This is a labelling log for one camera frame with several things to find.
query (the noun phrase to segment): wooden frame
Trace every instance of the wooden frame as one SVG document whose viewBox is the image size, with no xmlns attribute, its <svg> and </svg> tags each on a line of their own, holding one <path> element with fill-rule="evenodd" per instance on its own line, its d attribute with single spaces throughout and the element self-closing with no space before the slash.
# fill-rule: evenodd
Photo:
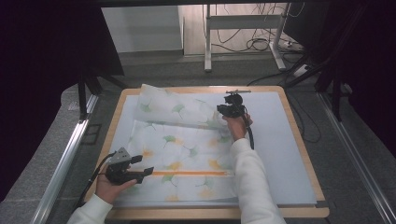
<svg viewBox="0 0 396 224">
<path fill-rule="evenodd" d="M 280 211 L 283 217 L 327 217 L 330 214 L 329 207 L 325 203 L 323 192 L 320 188 L 317 176 L 312 166 L 309 155 L 306 151 L 303 138 L 297 127 L 297 123 L 292 114 L 288 99 L 285 92 L 281 87 L 278 86 L 255 86 L 255 87 L 173 87 L 166 88 L 169 91 L 178 93 L 224 93 L 226 91 L 253 91 L 253 92 L 266 92 L 276 91 L 279 94 L 282 105 L 285 109 L 288 121 L 290 123 L 291 130 L 294 135 L 296 144 L 300 150 L 300 154 L 303 159 L 303 163 L 306 171 L 308 172 L 311 185 L 314 189 L 317 202 L 316 206 L 298 206 L 298 207 L 280 207 Z M 116 107 L 113 119 L 111 120 L 110 127 L 107 132 L 105 142 L 102 147 L 101 154 L 99 156 L 97 164 L 108 154 L 115 131 L 117 129 L 120 115 L 122 112 L 123 104 L 128 95 L 139 94 L 140 89 L 127 89 L 121 93 L 119 102 Z M 87 193 L 85 200 L 91 198 L 94 192 L 94 187 L 91 187 Z M 107 215 L 110 219 L 239 219 L 241 212 L 238 207 L 176 207 L 176 208 L 156 208 L 156 207 L 145 207 L 145 208 L 113 208 Z"/>
</svg>

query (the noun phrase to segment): white wall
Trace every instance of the white wall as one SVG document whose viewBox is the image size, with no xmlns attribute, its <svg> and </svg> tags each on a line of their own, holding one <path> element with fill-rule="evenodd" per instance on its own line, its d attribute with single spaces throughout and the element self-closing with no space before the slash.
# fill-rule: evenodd
<svg viewBox="0 0 396 224">
<path fill-rule="evenodd" d="M 177 6 L 105 7 L 117 52 L 182 49 Z"/>
</svg>

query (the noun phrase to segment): hand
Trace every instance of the hand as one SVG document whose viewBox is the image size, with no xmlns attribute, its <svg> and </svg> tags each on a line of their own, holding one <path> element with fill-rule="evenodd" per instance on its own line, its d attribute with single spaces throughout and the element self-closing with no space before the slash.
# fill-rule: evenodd
<svg viewBox="0 0 396 224">
<path fill-rule="evenodd" d="M 102 169 L 101 174 L 106 172 L 107 165 Z M 135 185 L 137 180 L 130 180 L 123 183 L 122 185 L 113 185 L 105 175 L 99 175 L 96 181 L 96 192 L 95 194 L 103 201 L 113 204 L 114 200 L 119 194 L 129 187 Z"/>
<path fill-rule="evenodd" d="M 245 118 L 247 118 L 249 124 L 253 123 L 253 120 L 250 119 L 249 114 L 245 114 L 244 116 Z M 223 116 L 222 118 L 227 120 L 228 129 L 230 129 L 234 141 L 245 137 L 245 135 L 247 134 L 247 126 L 242 117 L 233 119 Z"/>
</svg>

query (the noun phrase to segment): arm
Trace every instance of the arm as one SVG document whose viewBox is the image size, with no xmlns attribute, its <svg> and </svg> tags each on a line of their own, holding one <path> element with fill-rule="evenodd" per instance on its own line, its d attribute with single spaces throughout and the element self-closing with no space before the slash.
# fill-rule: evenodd
<svg viewBox="0 0 396 224">
<path fill-rule="evenodd" d="M 114 200 L 119 194 L 136 184 L 136 180 L 115 186 L 110 183 L 105 175 L 99 175 L 96 183 L 96 192 L 82 207 L 76 209 L 67 221 L 68 224 L 97 224 L 104 223 L 107 213 L 113 208 Z"/>
<path fill-rule="evenodd" d="M 233 135 L 231 147 L 233 170 L 235 172 L 236 193 L 241 209 L 242 223 L 280 224 L 285 220 L 274 203 L 269 191 L 265 168 L 256 151 L 250 148 L 245 138 L 246 127 L 242 118 L 224 118 Z"/>
</svg>

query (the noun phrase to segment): white shirt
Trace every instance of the white shirt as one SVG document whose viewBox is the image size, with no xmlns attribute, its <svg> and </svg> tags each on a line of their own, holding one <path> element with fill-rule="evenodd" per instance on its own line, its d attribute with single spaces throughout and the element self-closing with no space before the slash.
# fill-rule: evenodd
<svg viewBox="0 0 396 224">
<path fill-rule="evenodd" d="M 242 211 L 241 223 L 286 224 L 269 192 L 265 169 L 257 152 L 250 148 L 246 138 L 235 141 L 231 147 L 235 172 L 236 193 Z M 102 224 L 113 205 L 95 194 L 78 208 L 67 223 Z"/>
</svg>

